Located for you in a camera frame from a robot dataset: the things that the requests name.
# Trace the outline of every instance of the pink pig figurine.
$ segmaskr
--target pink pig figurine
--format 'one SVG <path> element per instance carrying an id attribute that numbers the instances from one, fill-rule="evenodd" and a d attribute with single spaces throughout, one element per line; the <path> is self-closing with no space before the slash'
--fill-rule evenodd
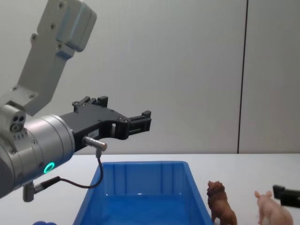
<path id="1" fill-rule="evenodd" d="M 263 218 L 266 217 L 270 225 L 293 225 L 293 218 L 288 210 L 271 199 L 272 192 L 268 191 L 265 195 L 260 195 L 255 191 L 255 197 L 258 198 L 259 224 L 262 224 Z"/>

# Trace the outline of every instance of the green indicator light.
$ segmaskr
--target green indicator light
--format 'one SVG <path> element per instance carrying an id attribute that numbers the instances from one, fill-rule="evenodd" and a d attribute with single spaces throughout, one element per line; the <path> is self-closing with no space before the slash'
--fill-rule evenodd
<path id="1" fill-rule="evenodd" d="M 49 163 L 49 164 L 45 167 L 44 173 L 50 172 L 54 167 L 55 167 L 54 162 Z"/>

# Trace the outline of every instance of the black object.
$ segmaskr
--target black object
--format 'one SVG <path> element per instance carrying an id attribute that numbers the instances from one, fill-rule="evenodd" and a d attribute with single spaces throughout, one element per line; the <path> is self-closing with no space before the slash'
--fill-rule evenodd
<path id="1" fill-rule="evenodd" d="M 281 205 L 300 208 L 300 191 L 287 190 L 283 186 L 273 186 L 274 197 L 280 199 Z"/>
<path id="2" fill-rule="evenodd" d="M 108 97 L 85 97 L 73 102 L 74 111 L 61 116 L 73 130 L 75 151 L 86 147 L 82 140 L 85 136 L 96 140 L 116 138 L 125 140 L 129 135 L 150 130 L 151 112 L 145 111 L 141 116 L 125 117 L 107 108 Z"/>
<path id="3" fill-rule="evenodd" d="M 60 177 L 54 177 L 52 179 L 42 182 L 41 186 L 43 187 L 43 190 L 45 190 L 46 188 L 52 186 L 53 184 L 56 184 L 59 181 L 60 181 Z"/>

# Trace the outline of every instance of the blue container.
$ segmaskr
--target blue container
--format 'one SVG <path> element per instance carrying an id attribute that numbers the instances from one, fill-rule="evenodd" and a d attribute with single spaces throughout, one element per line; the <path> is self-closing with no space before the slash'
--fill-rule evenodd
<path id="1" fill-rule="evenodd" d="M 211 225 L 186 162 L 103 163 L 75 225 Z M 92 184 L 100 177 L 99 168 Z"/>

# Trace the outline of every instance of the white wall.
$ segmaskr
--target white wall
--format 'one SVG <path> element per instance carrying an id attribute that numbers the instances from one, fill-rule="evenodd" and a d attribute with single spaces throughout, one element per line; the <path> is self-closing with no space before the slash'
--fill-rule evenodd
<path id="1" fill-rule="evenodd" d="M 300 1 L 250 0 L 240 153 L 300 153 Z"/>
<path id="2" fill-rule="evenodd" d="M 105 140 L 108 154 L 235 153 L 246 0 L 86 2 L 98 14 L 89 44 L 38 115 L 107 95 L 126 116 L 153 117 L 148 133 Z M 16 83 L 45 4 L 0 1 L 0 94 Z"/>

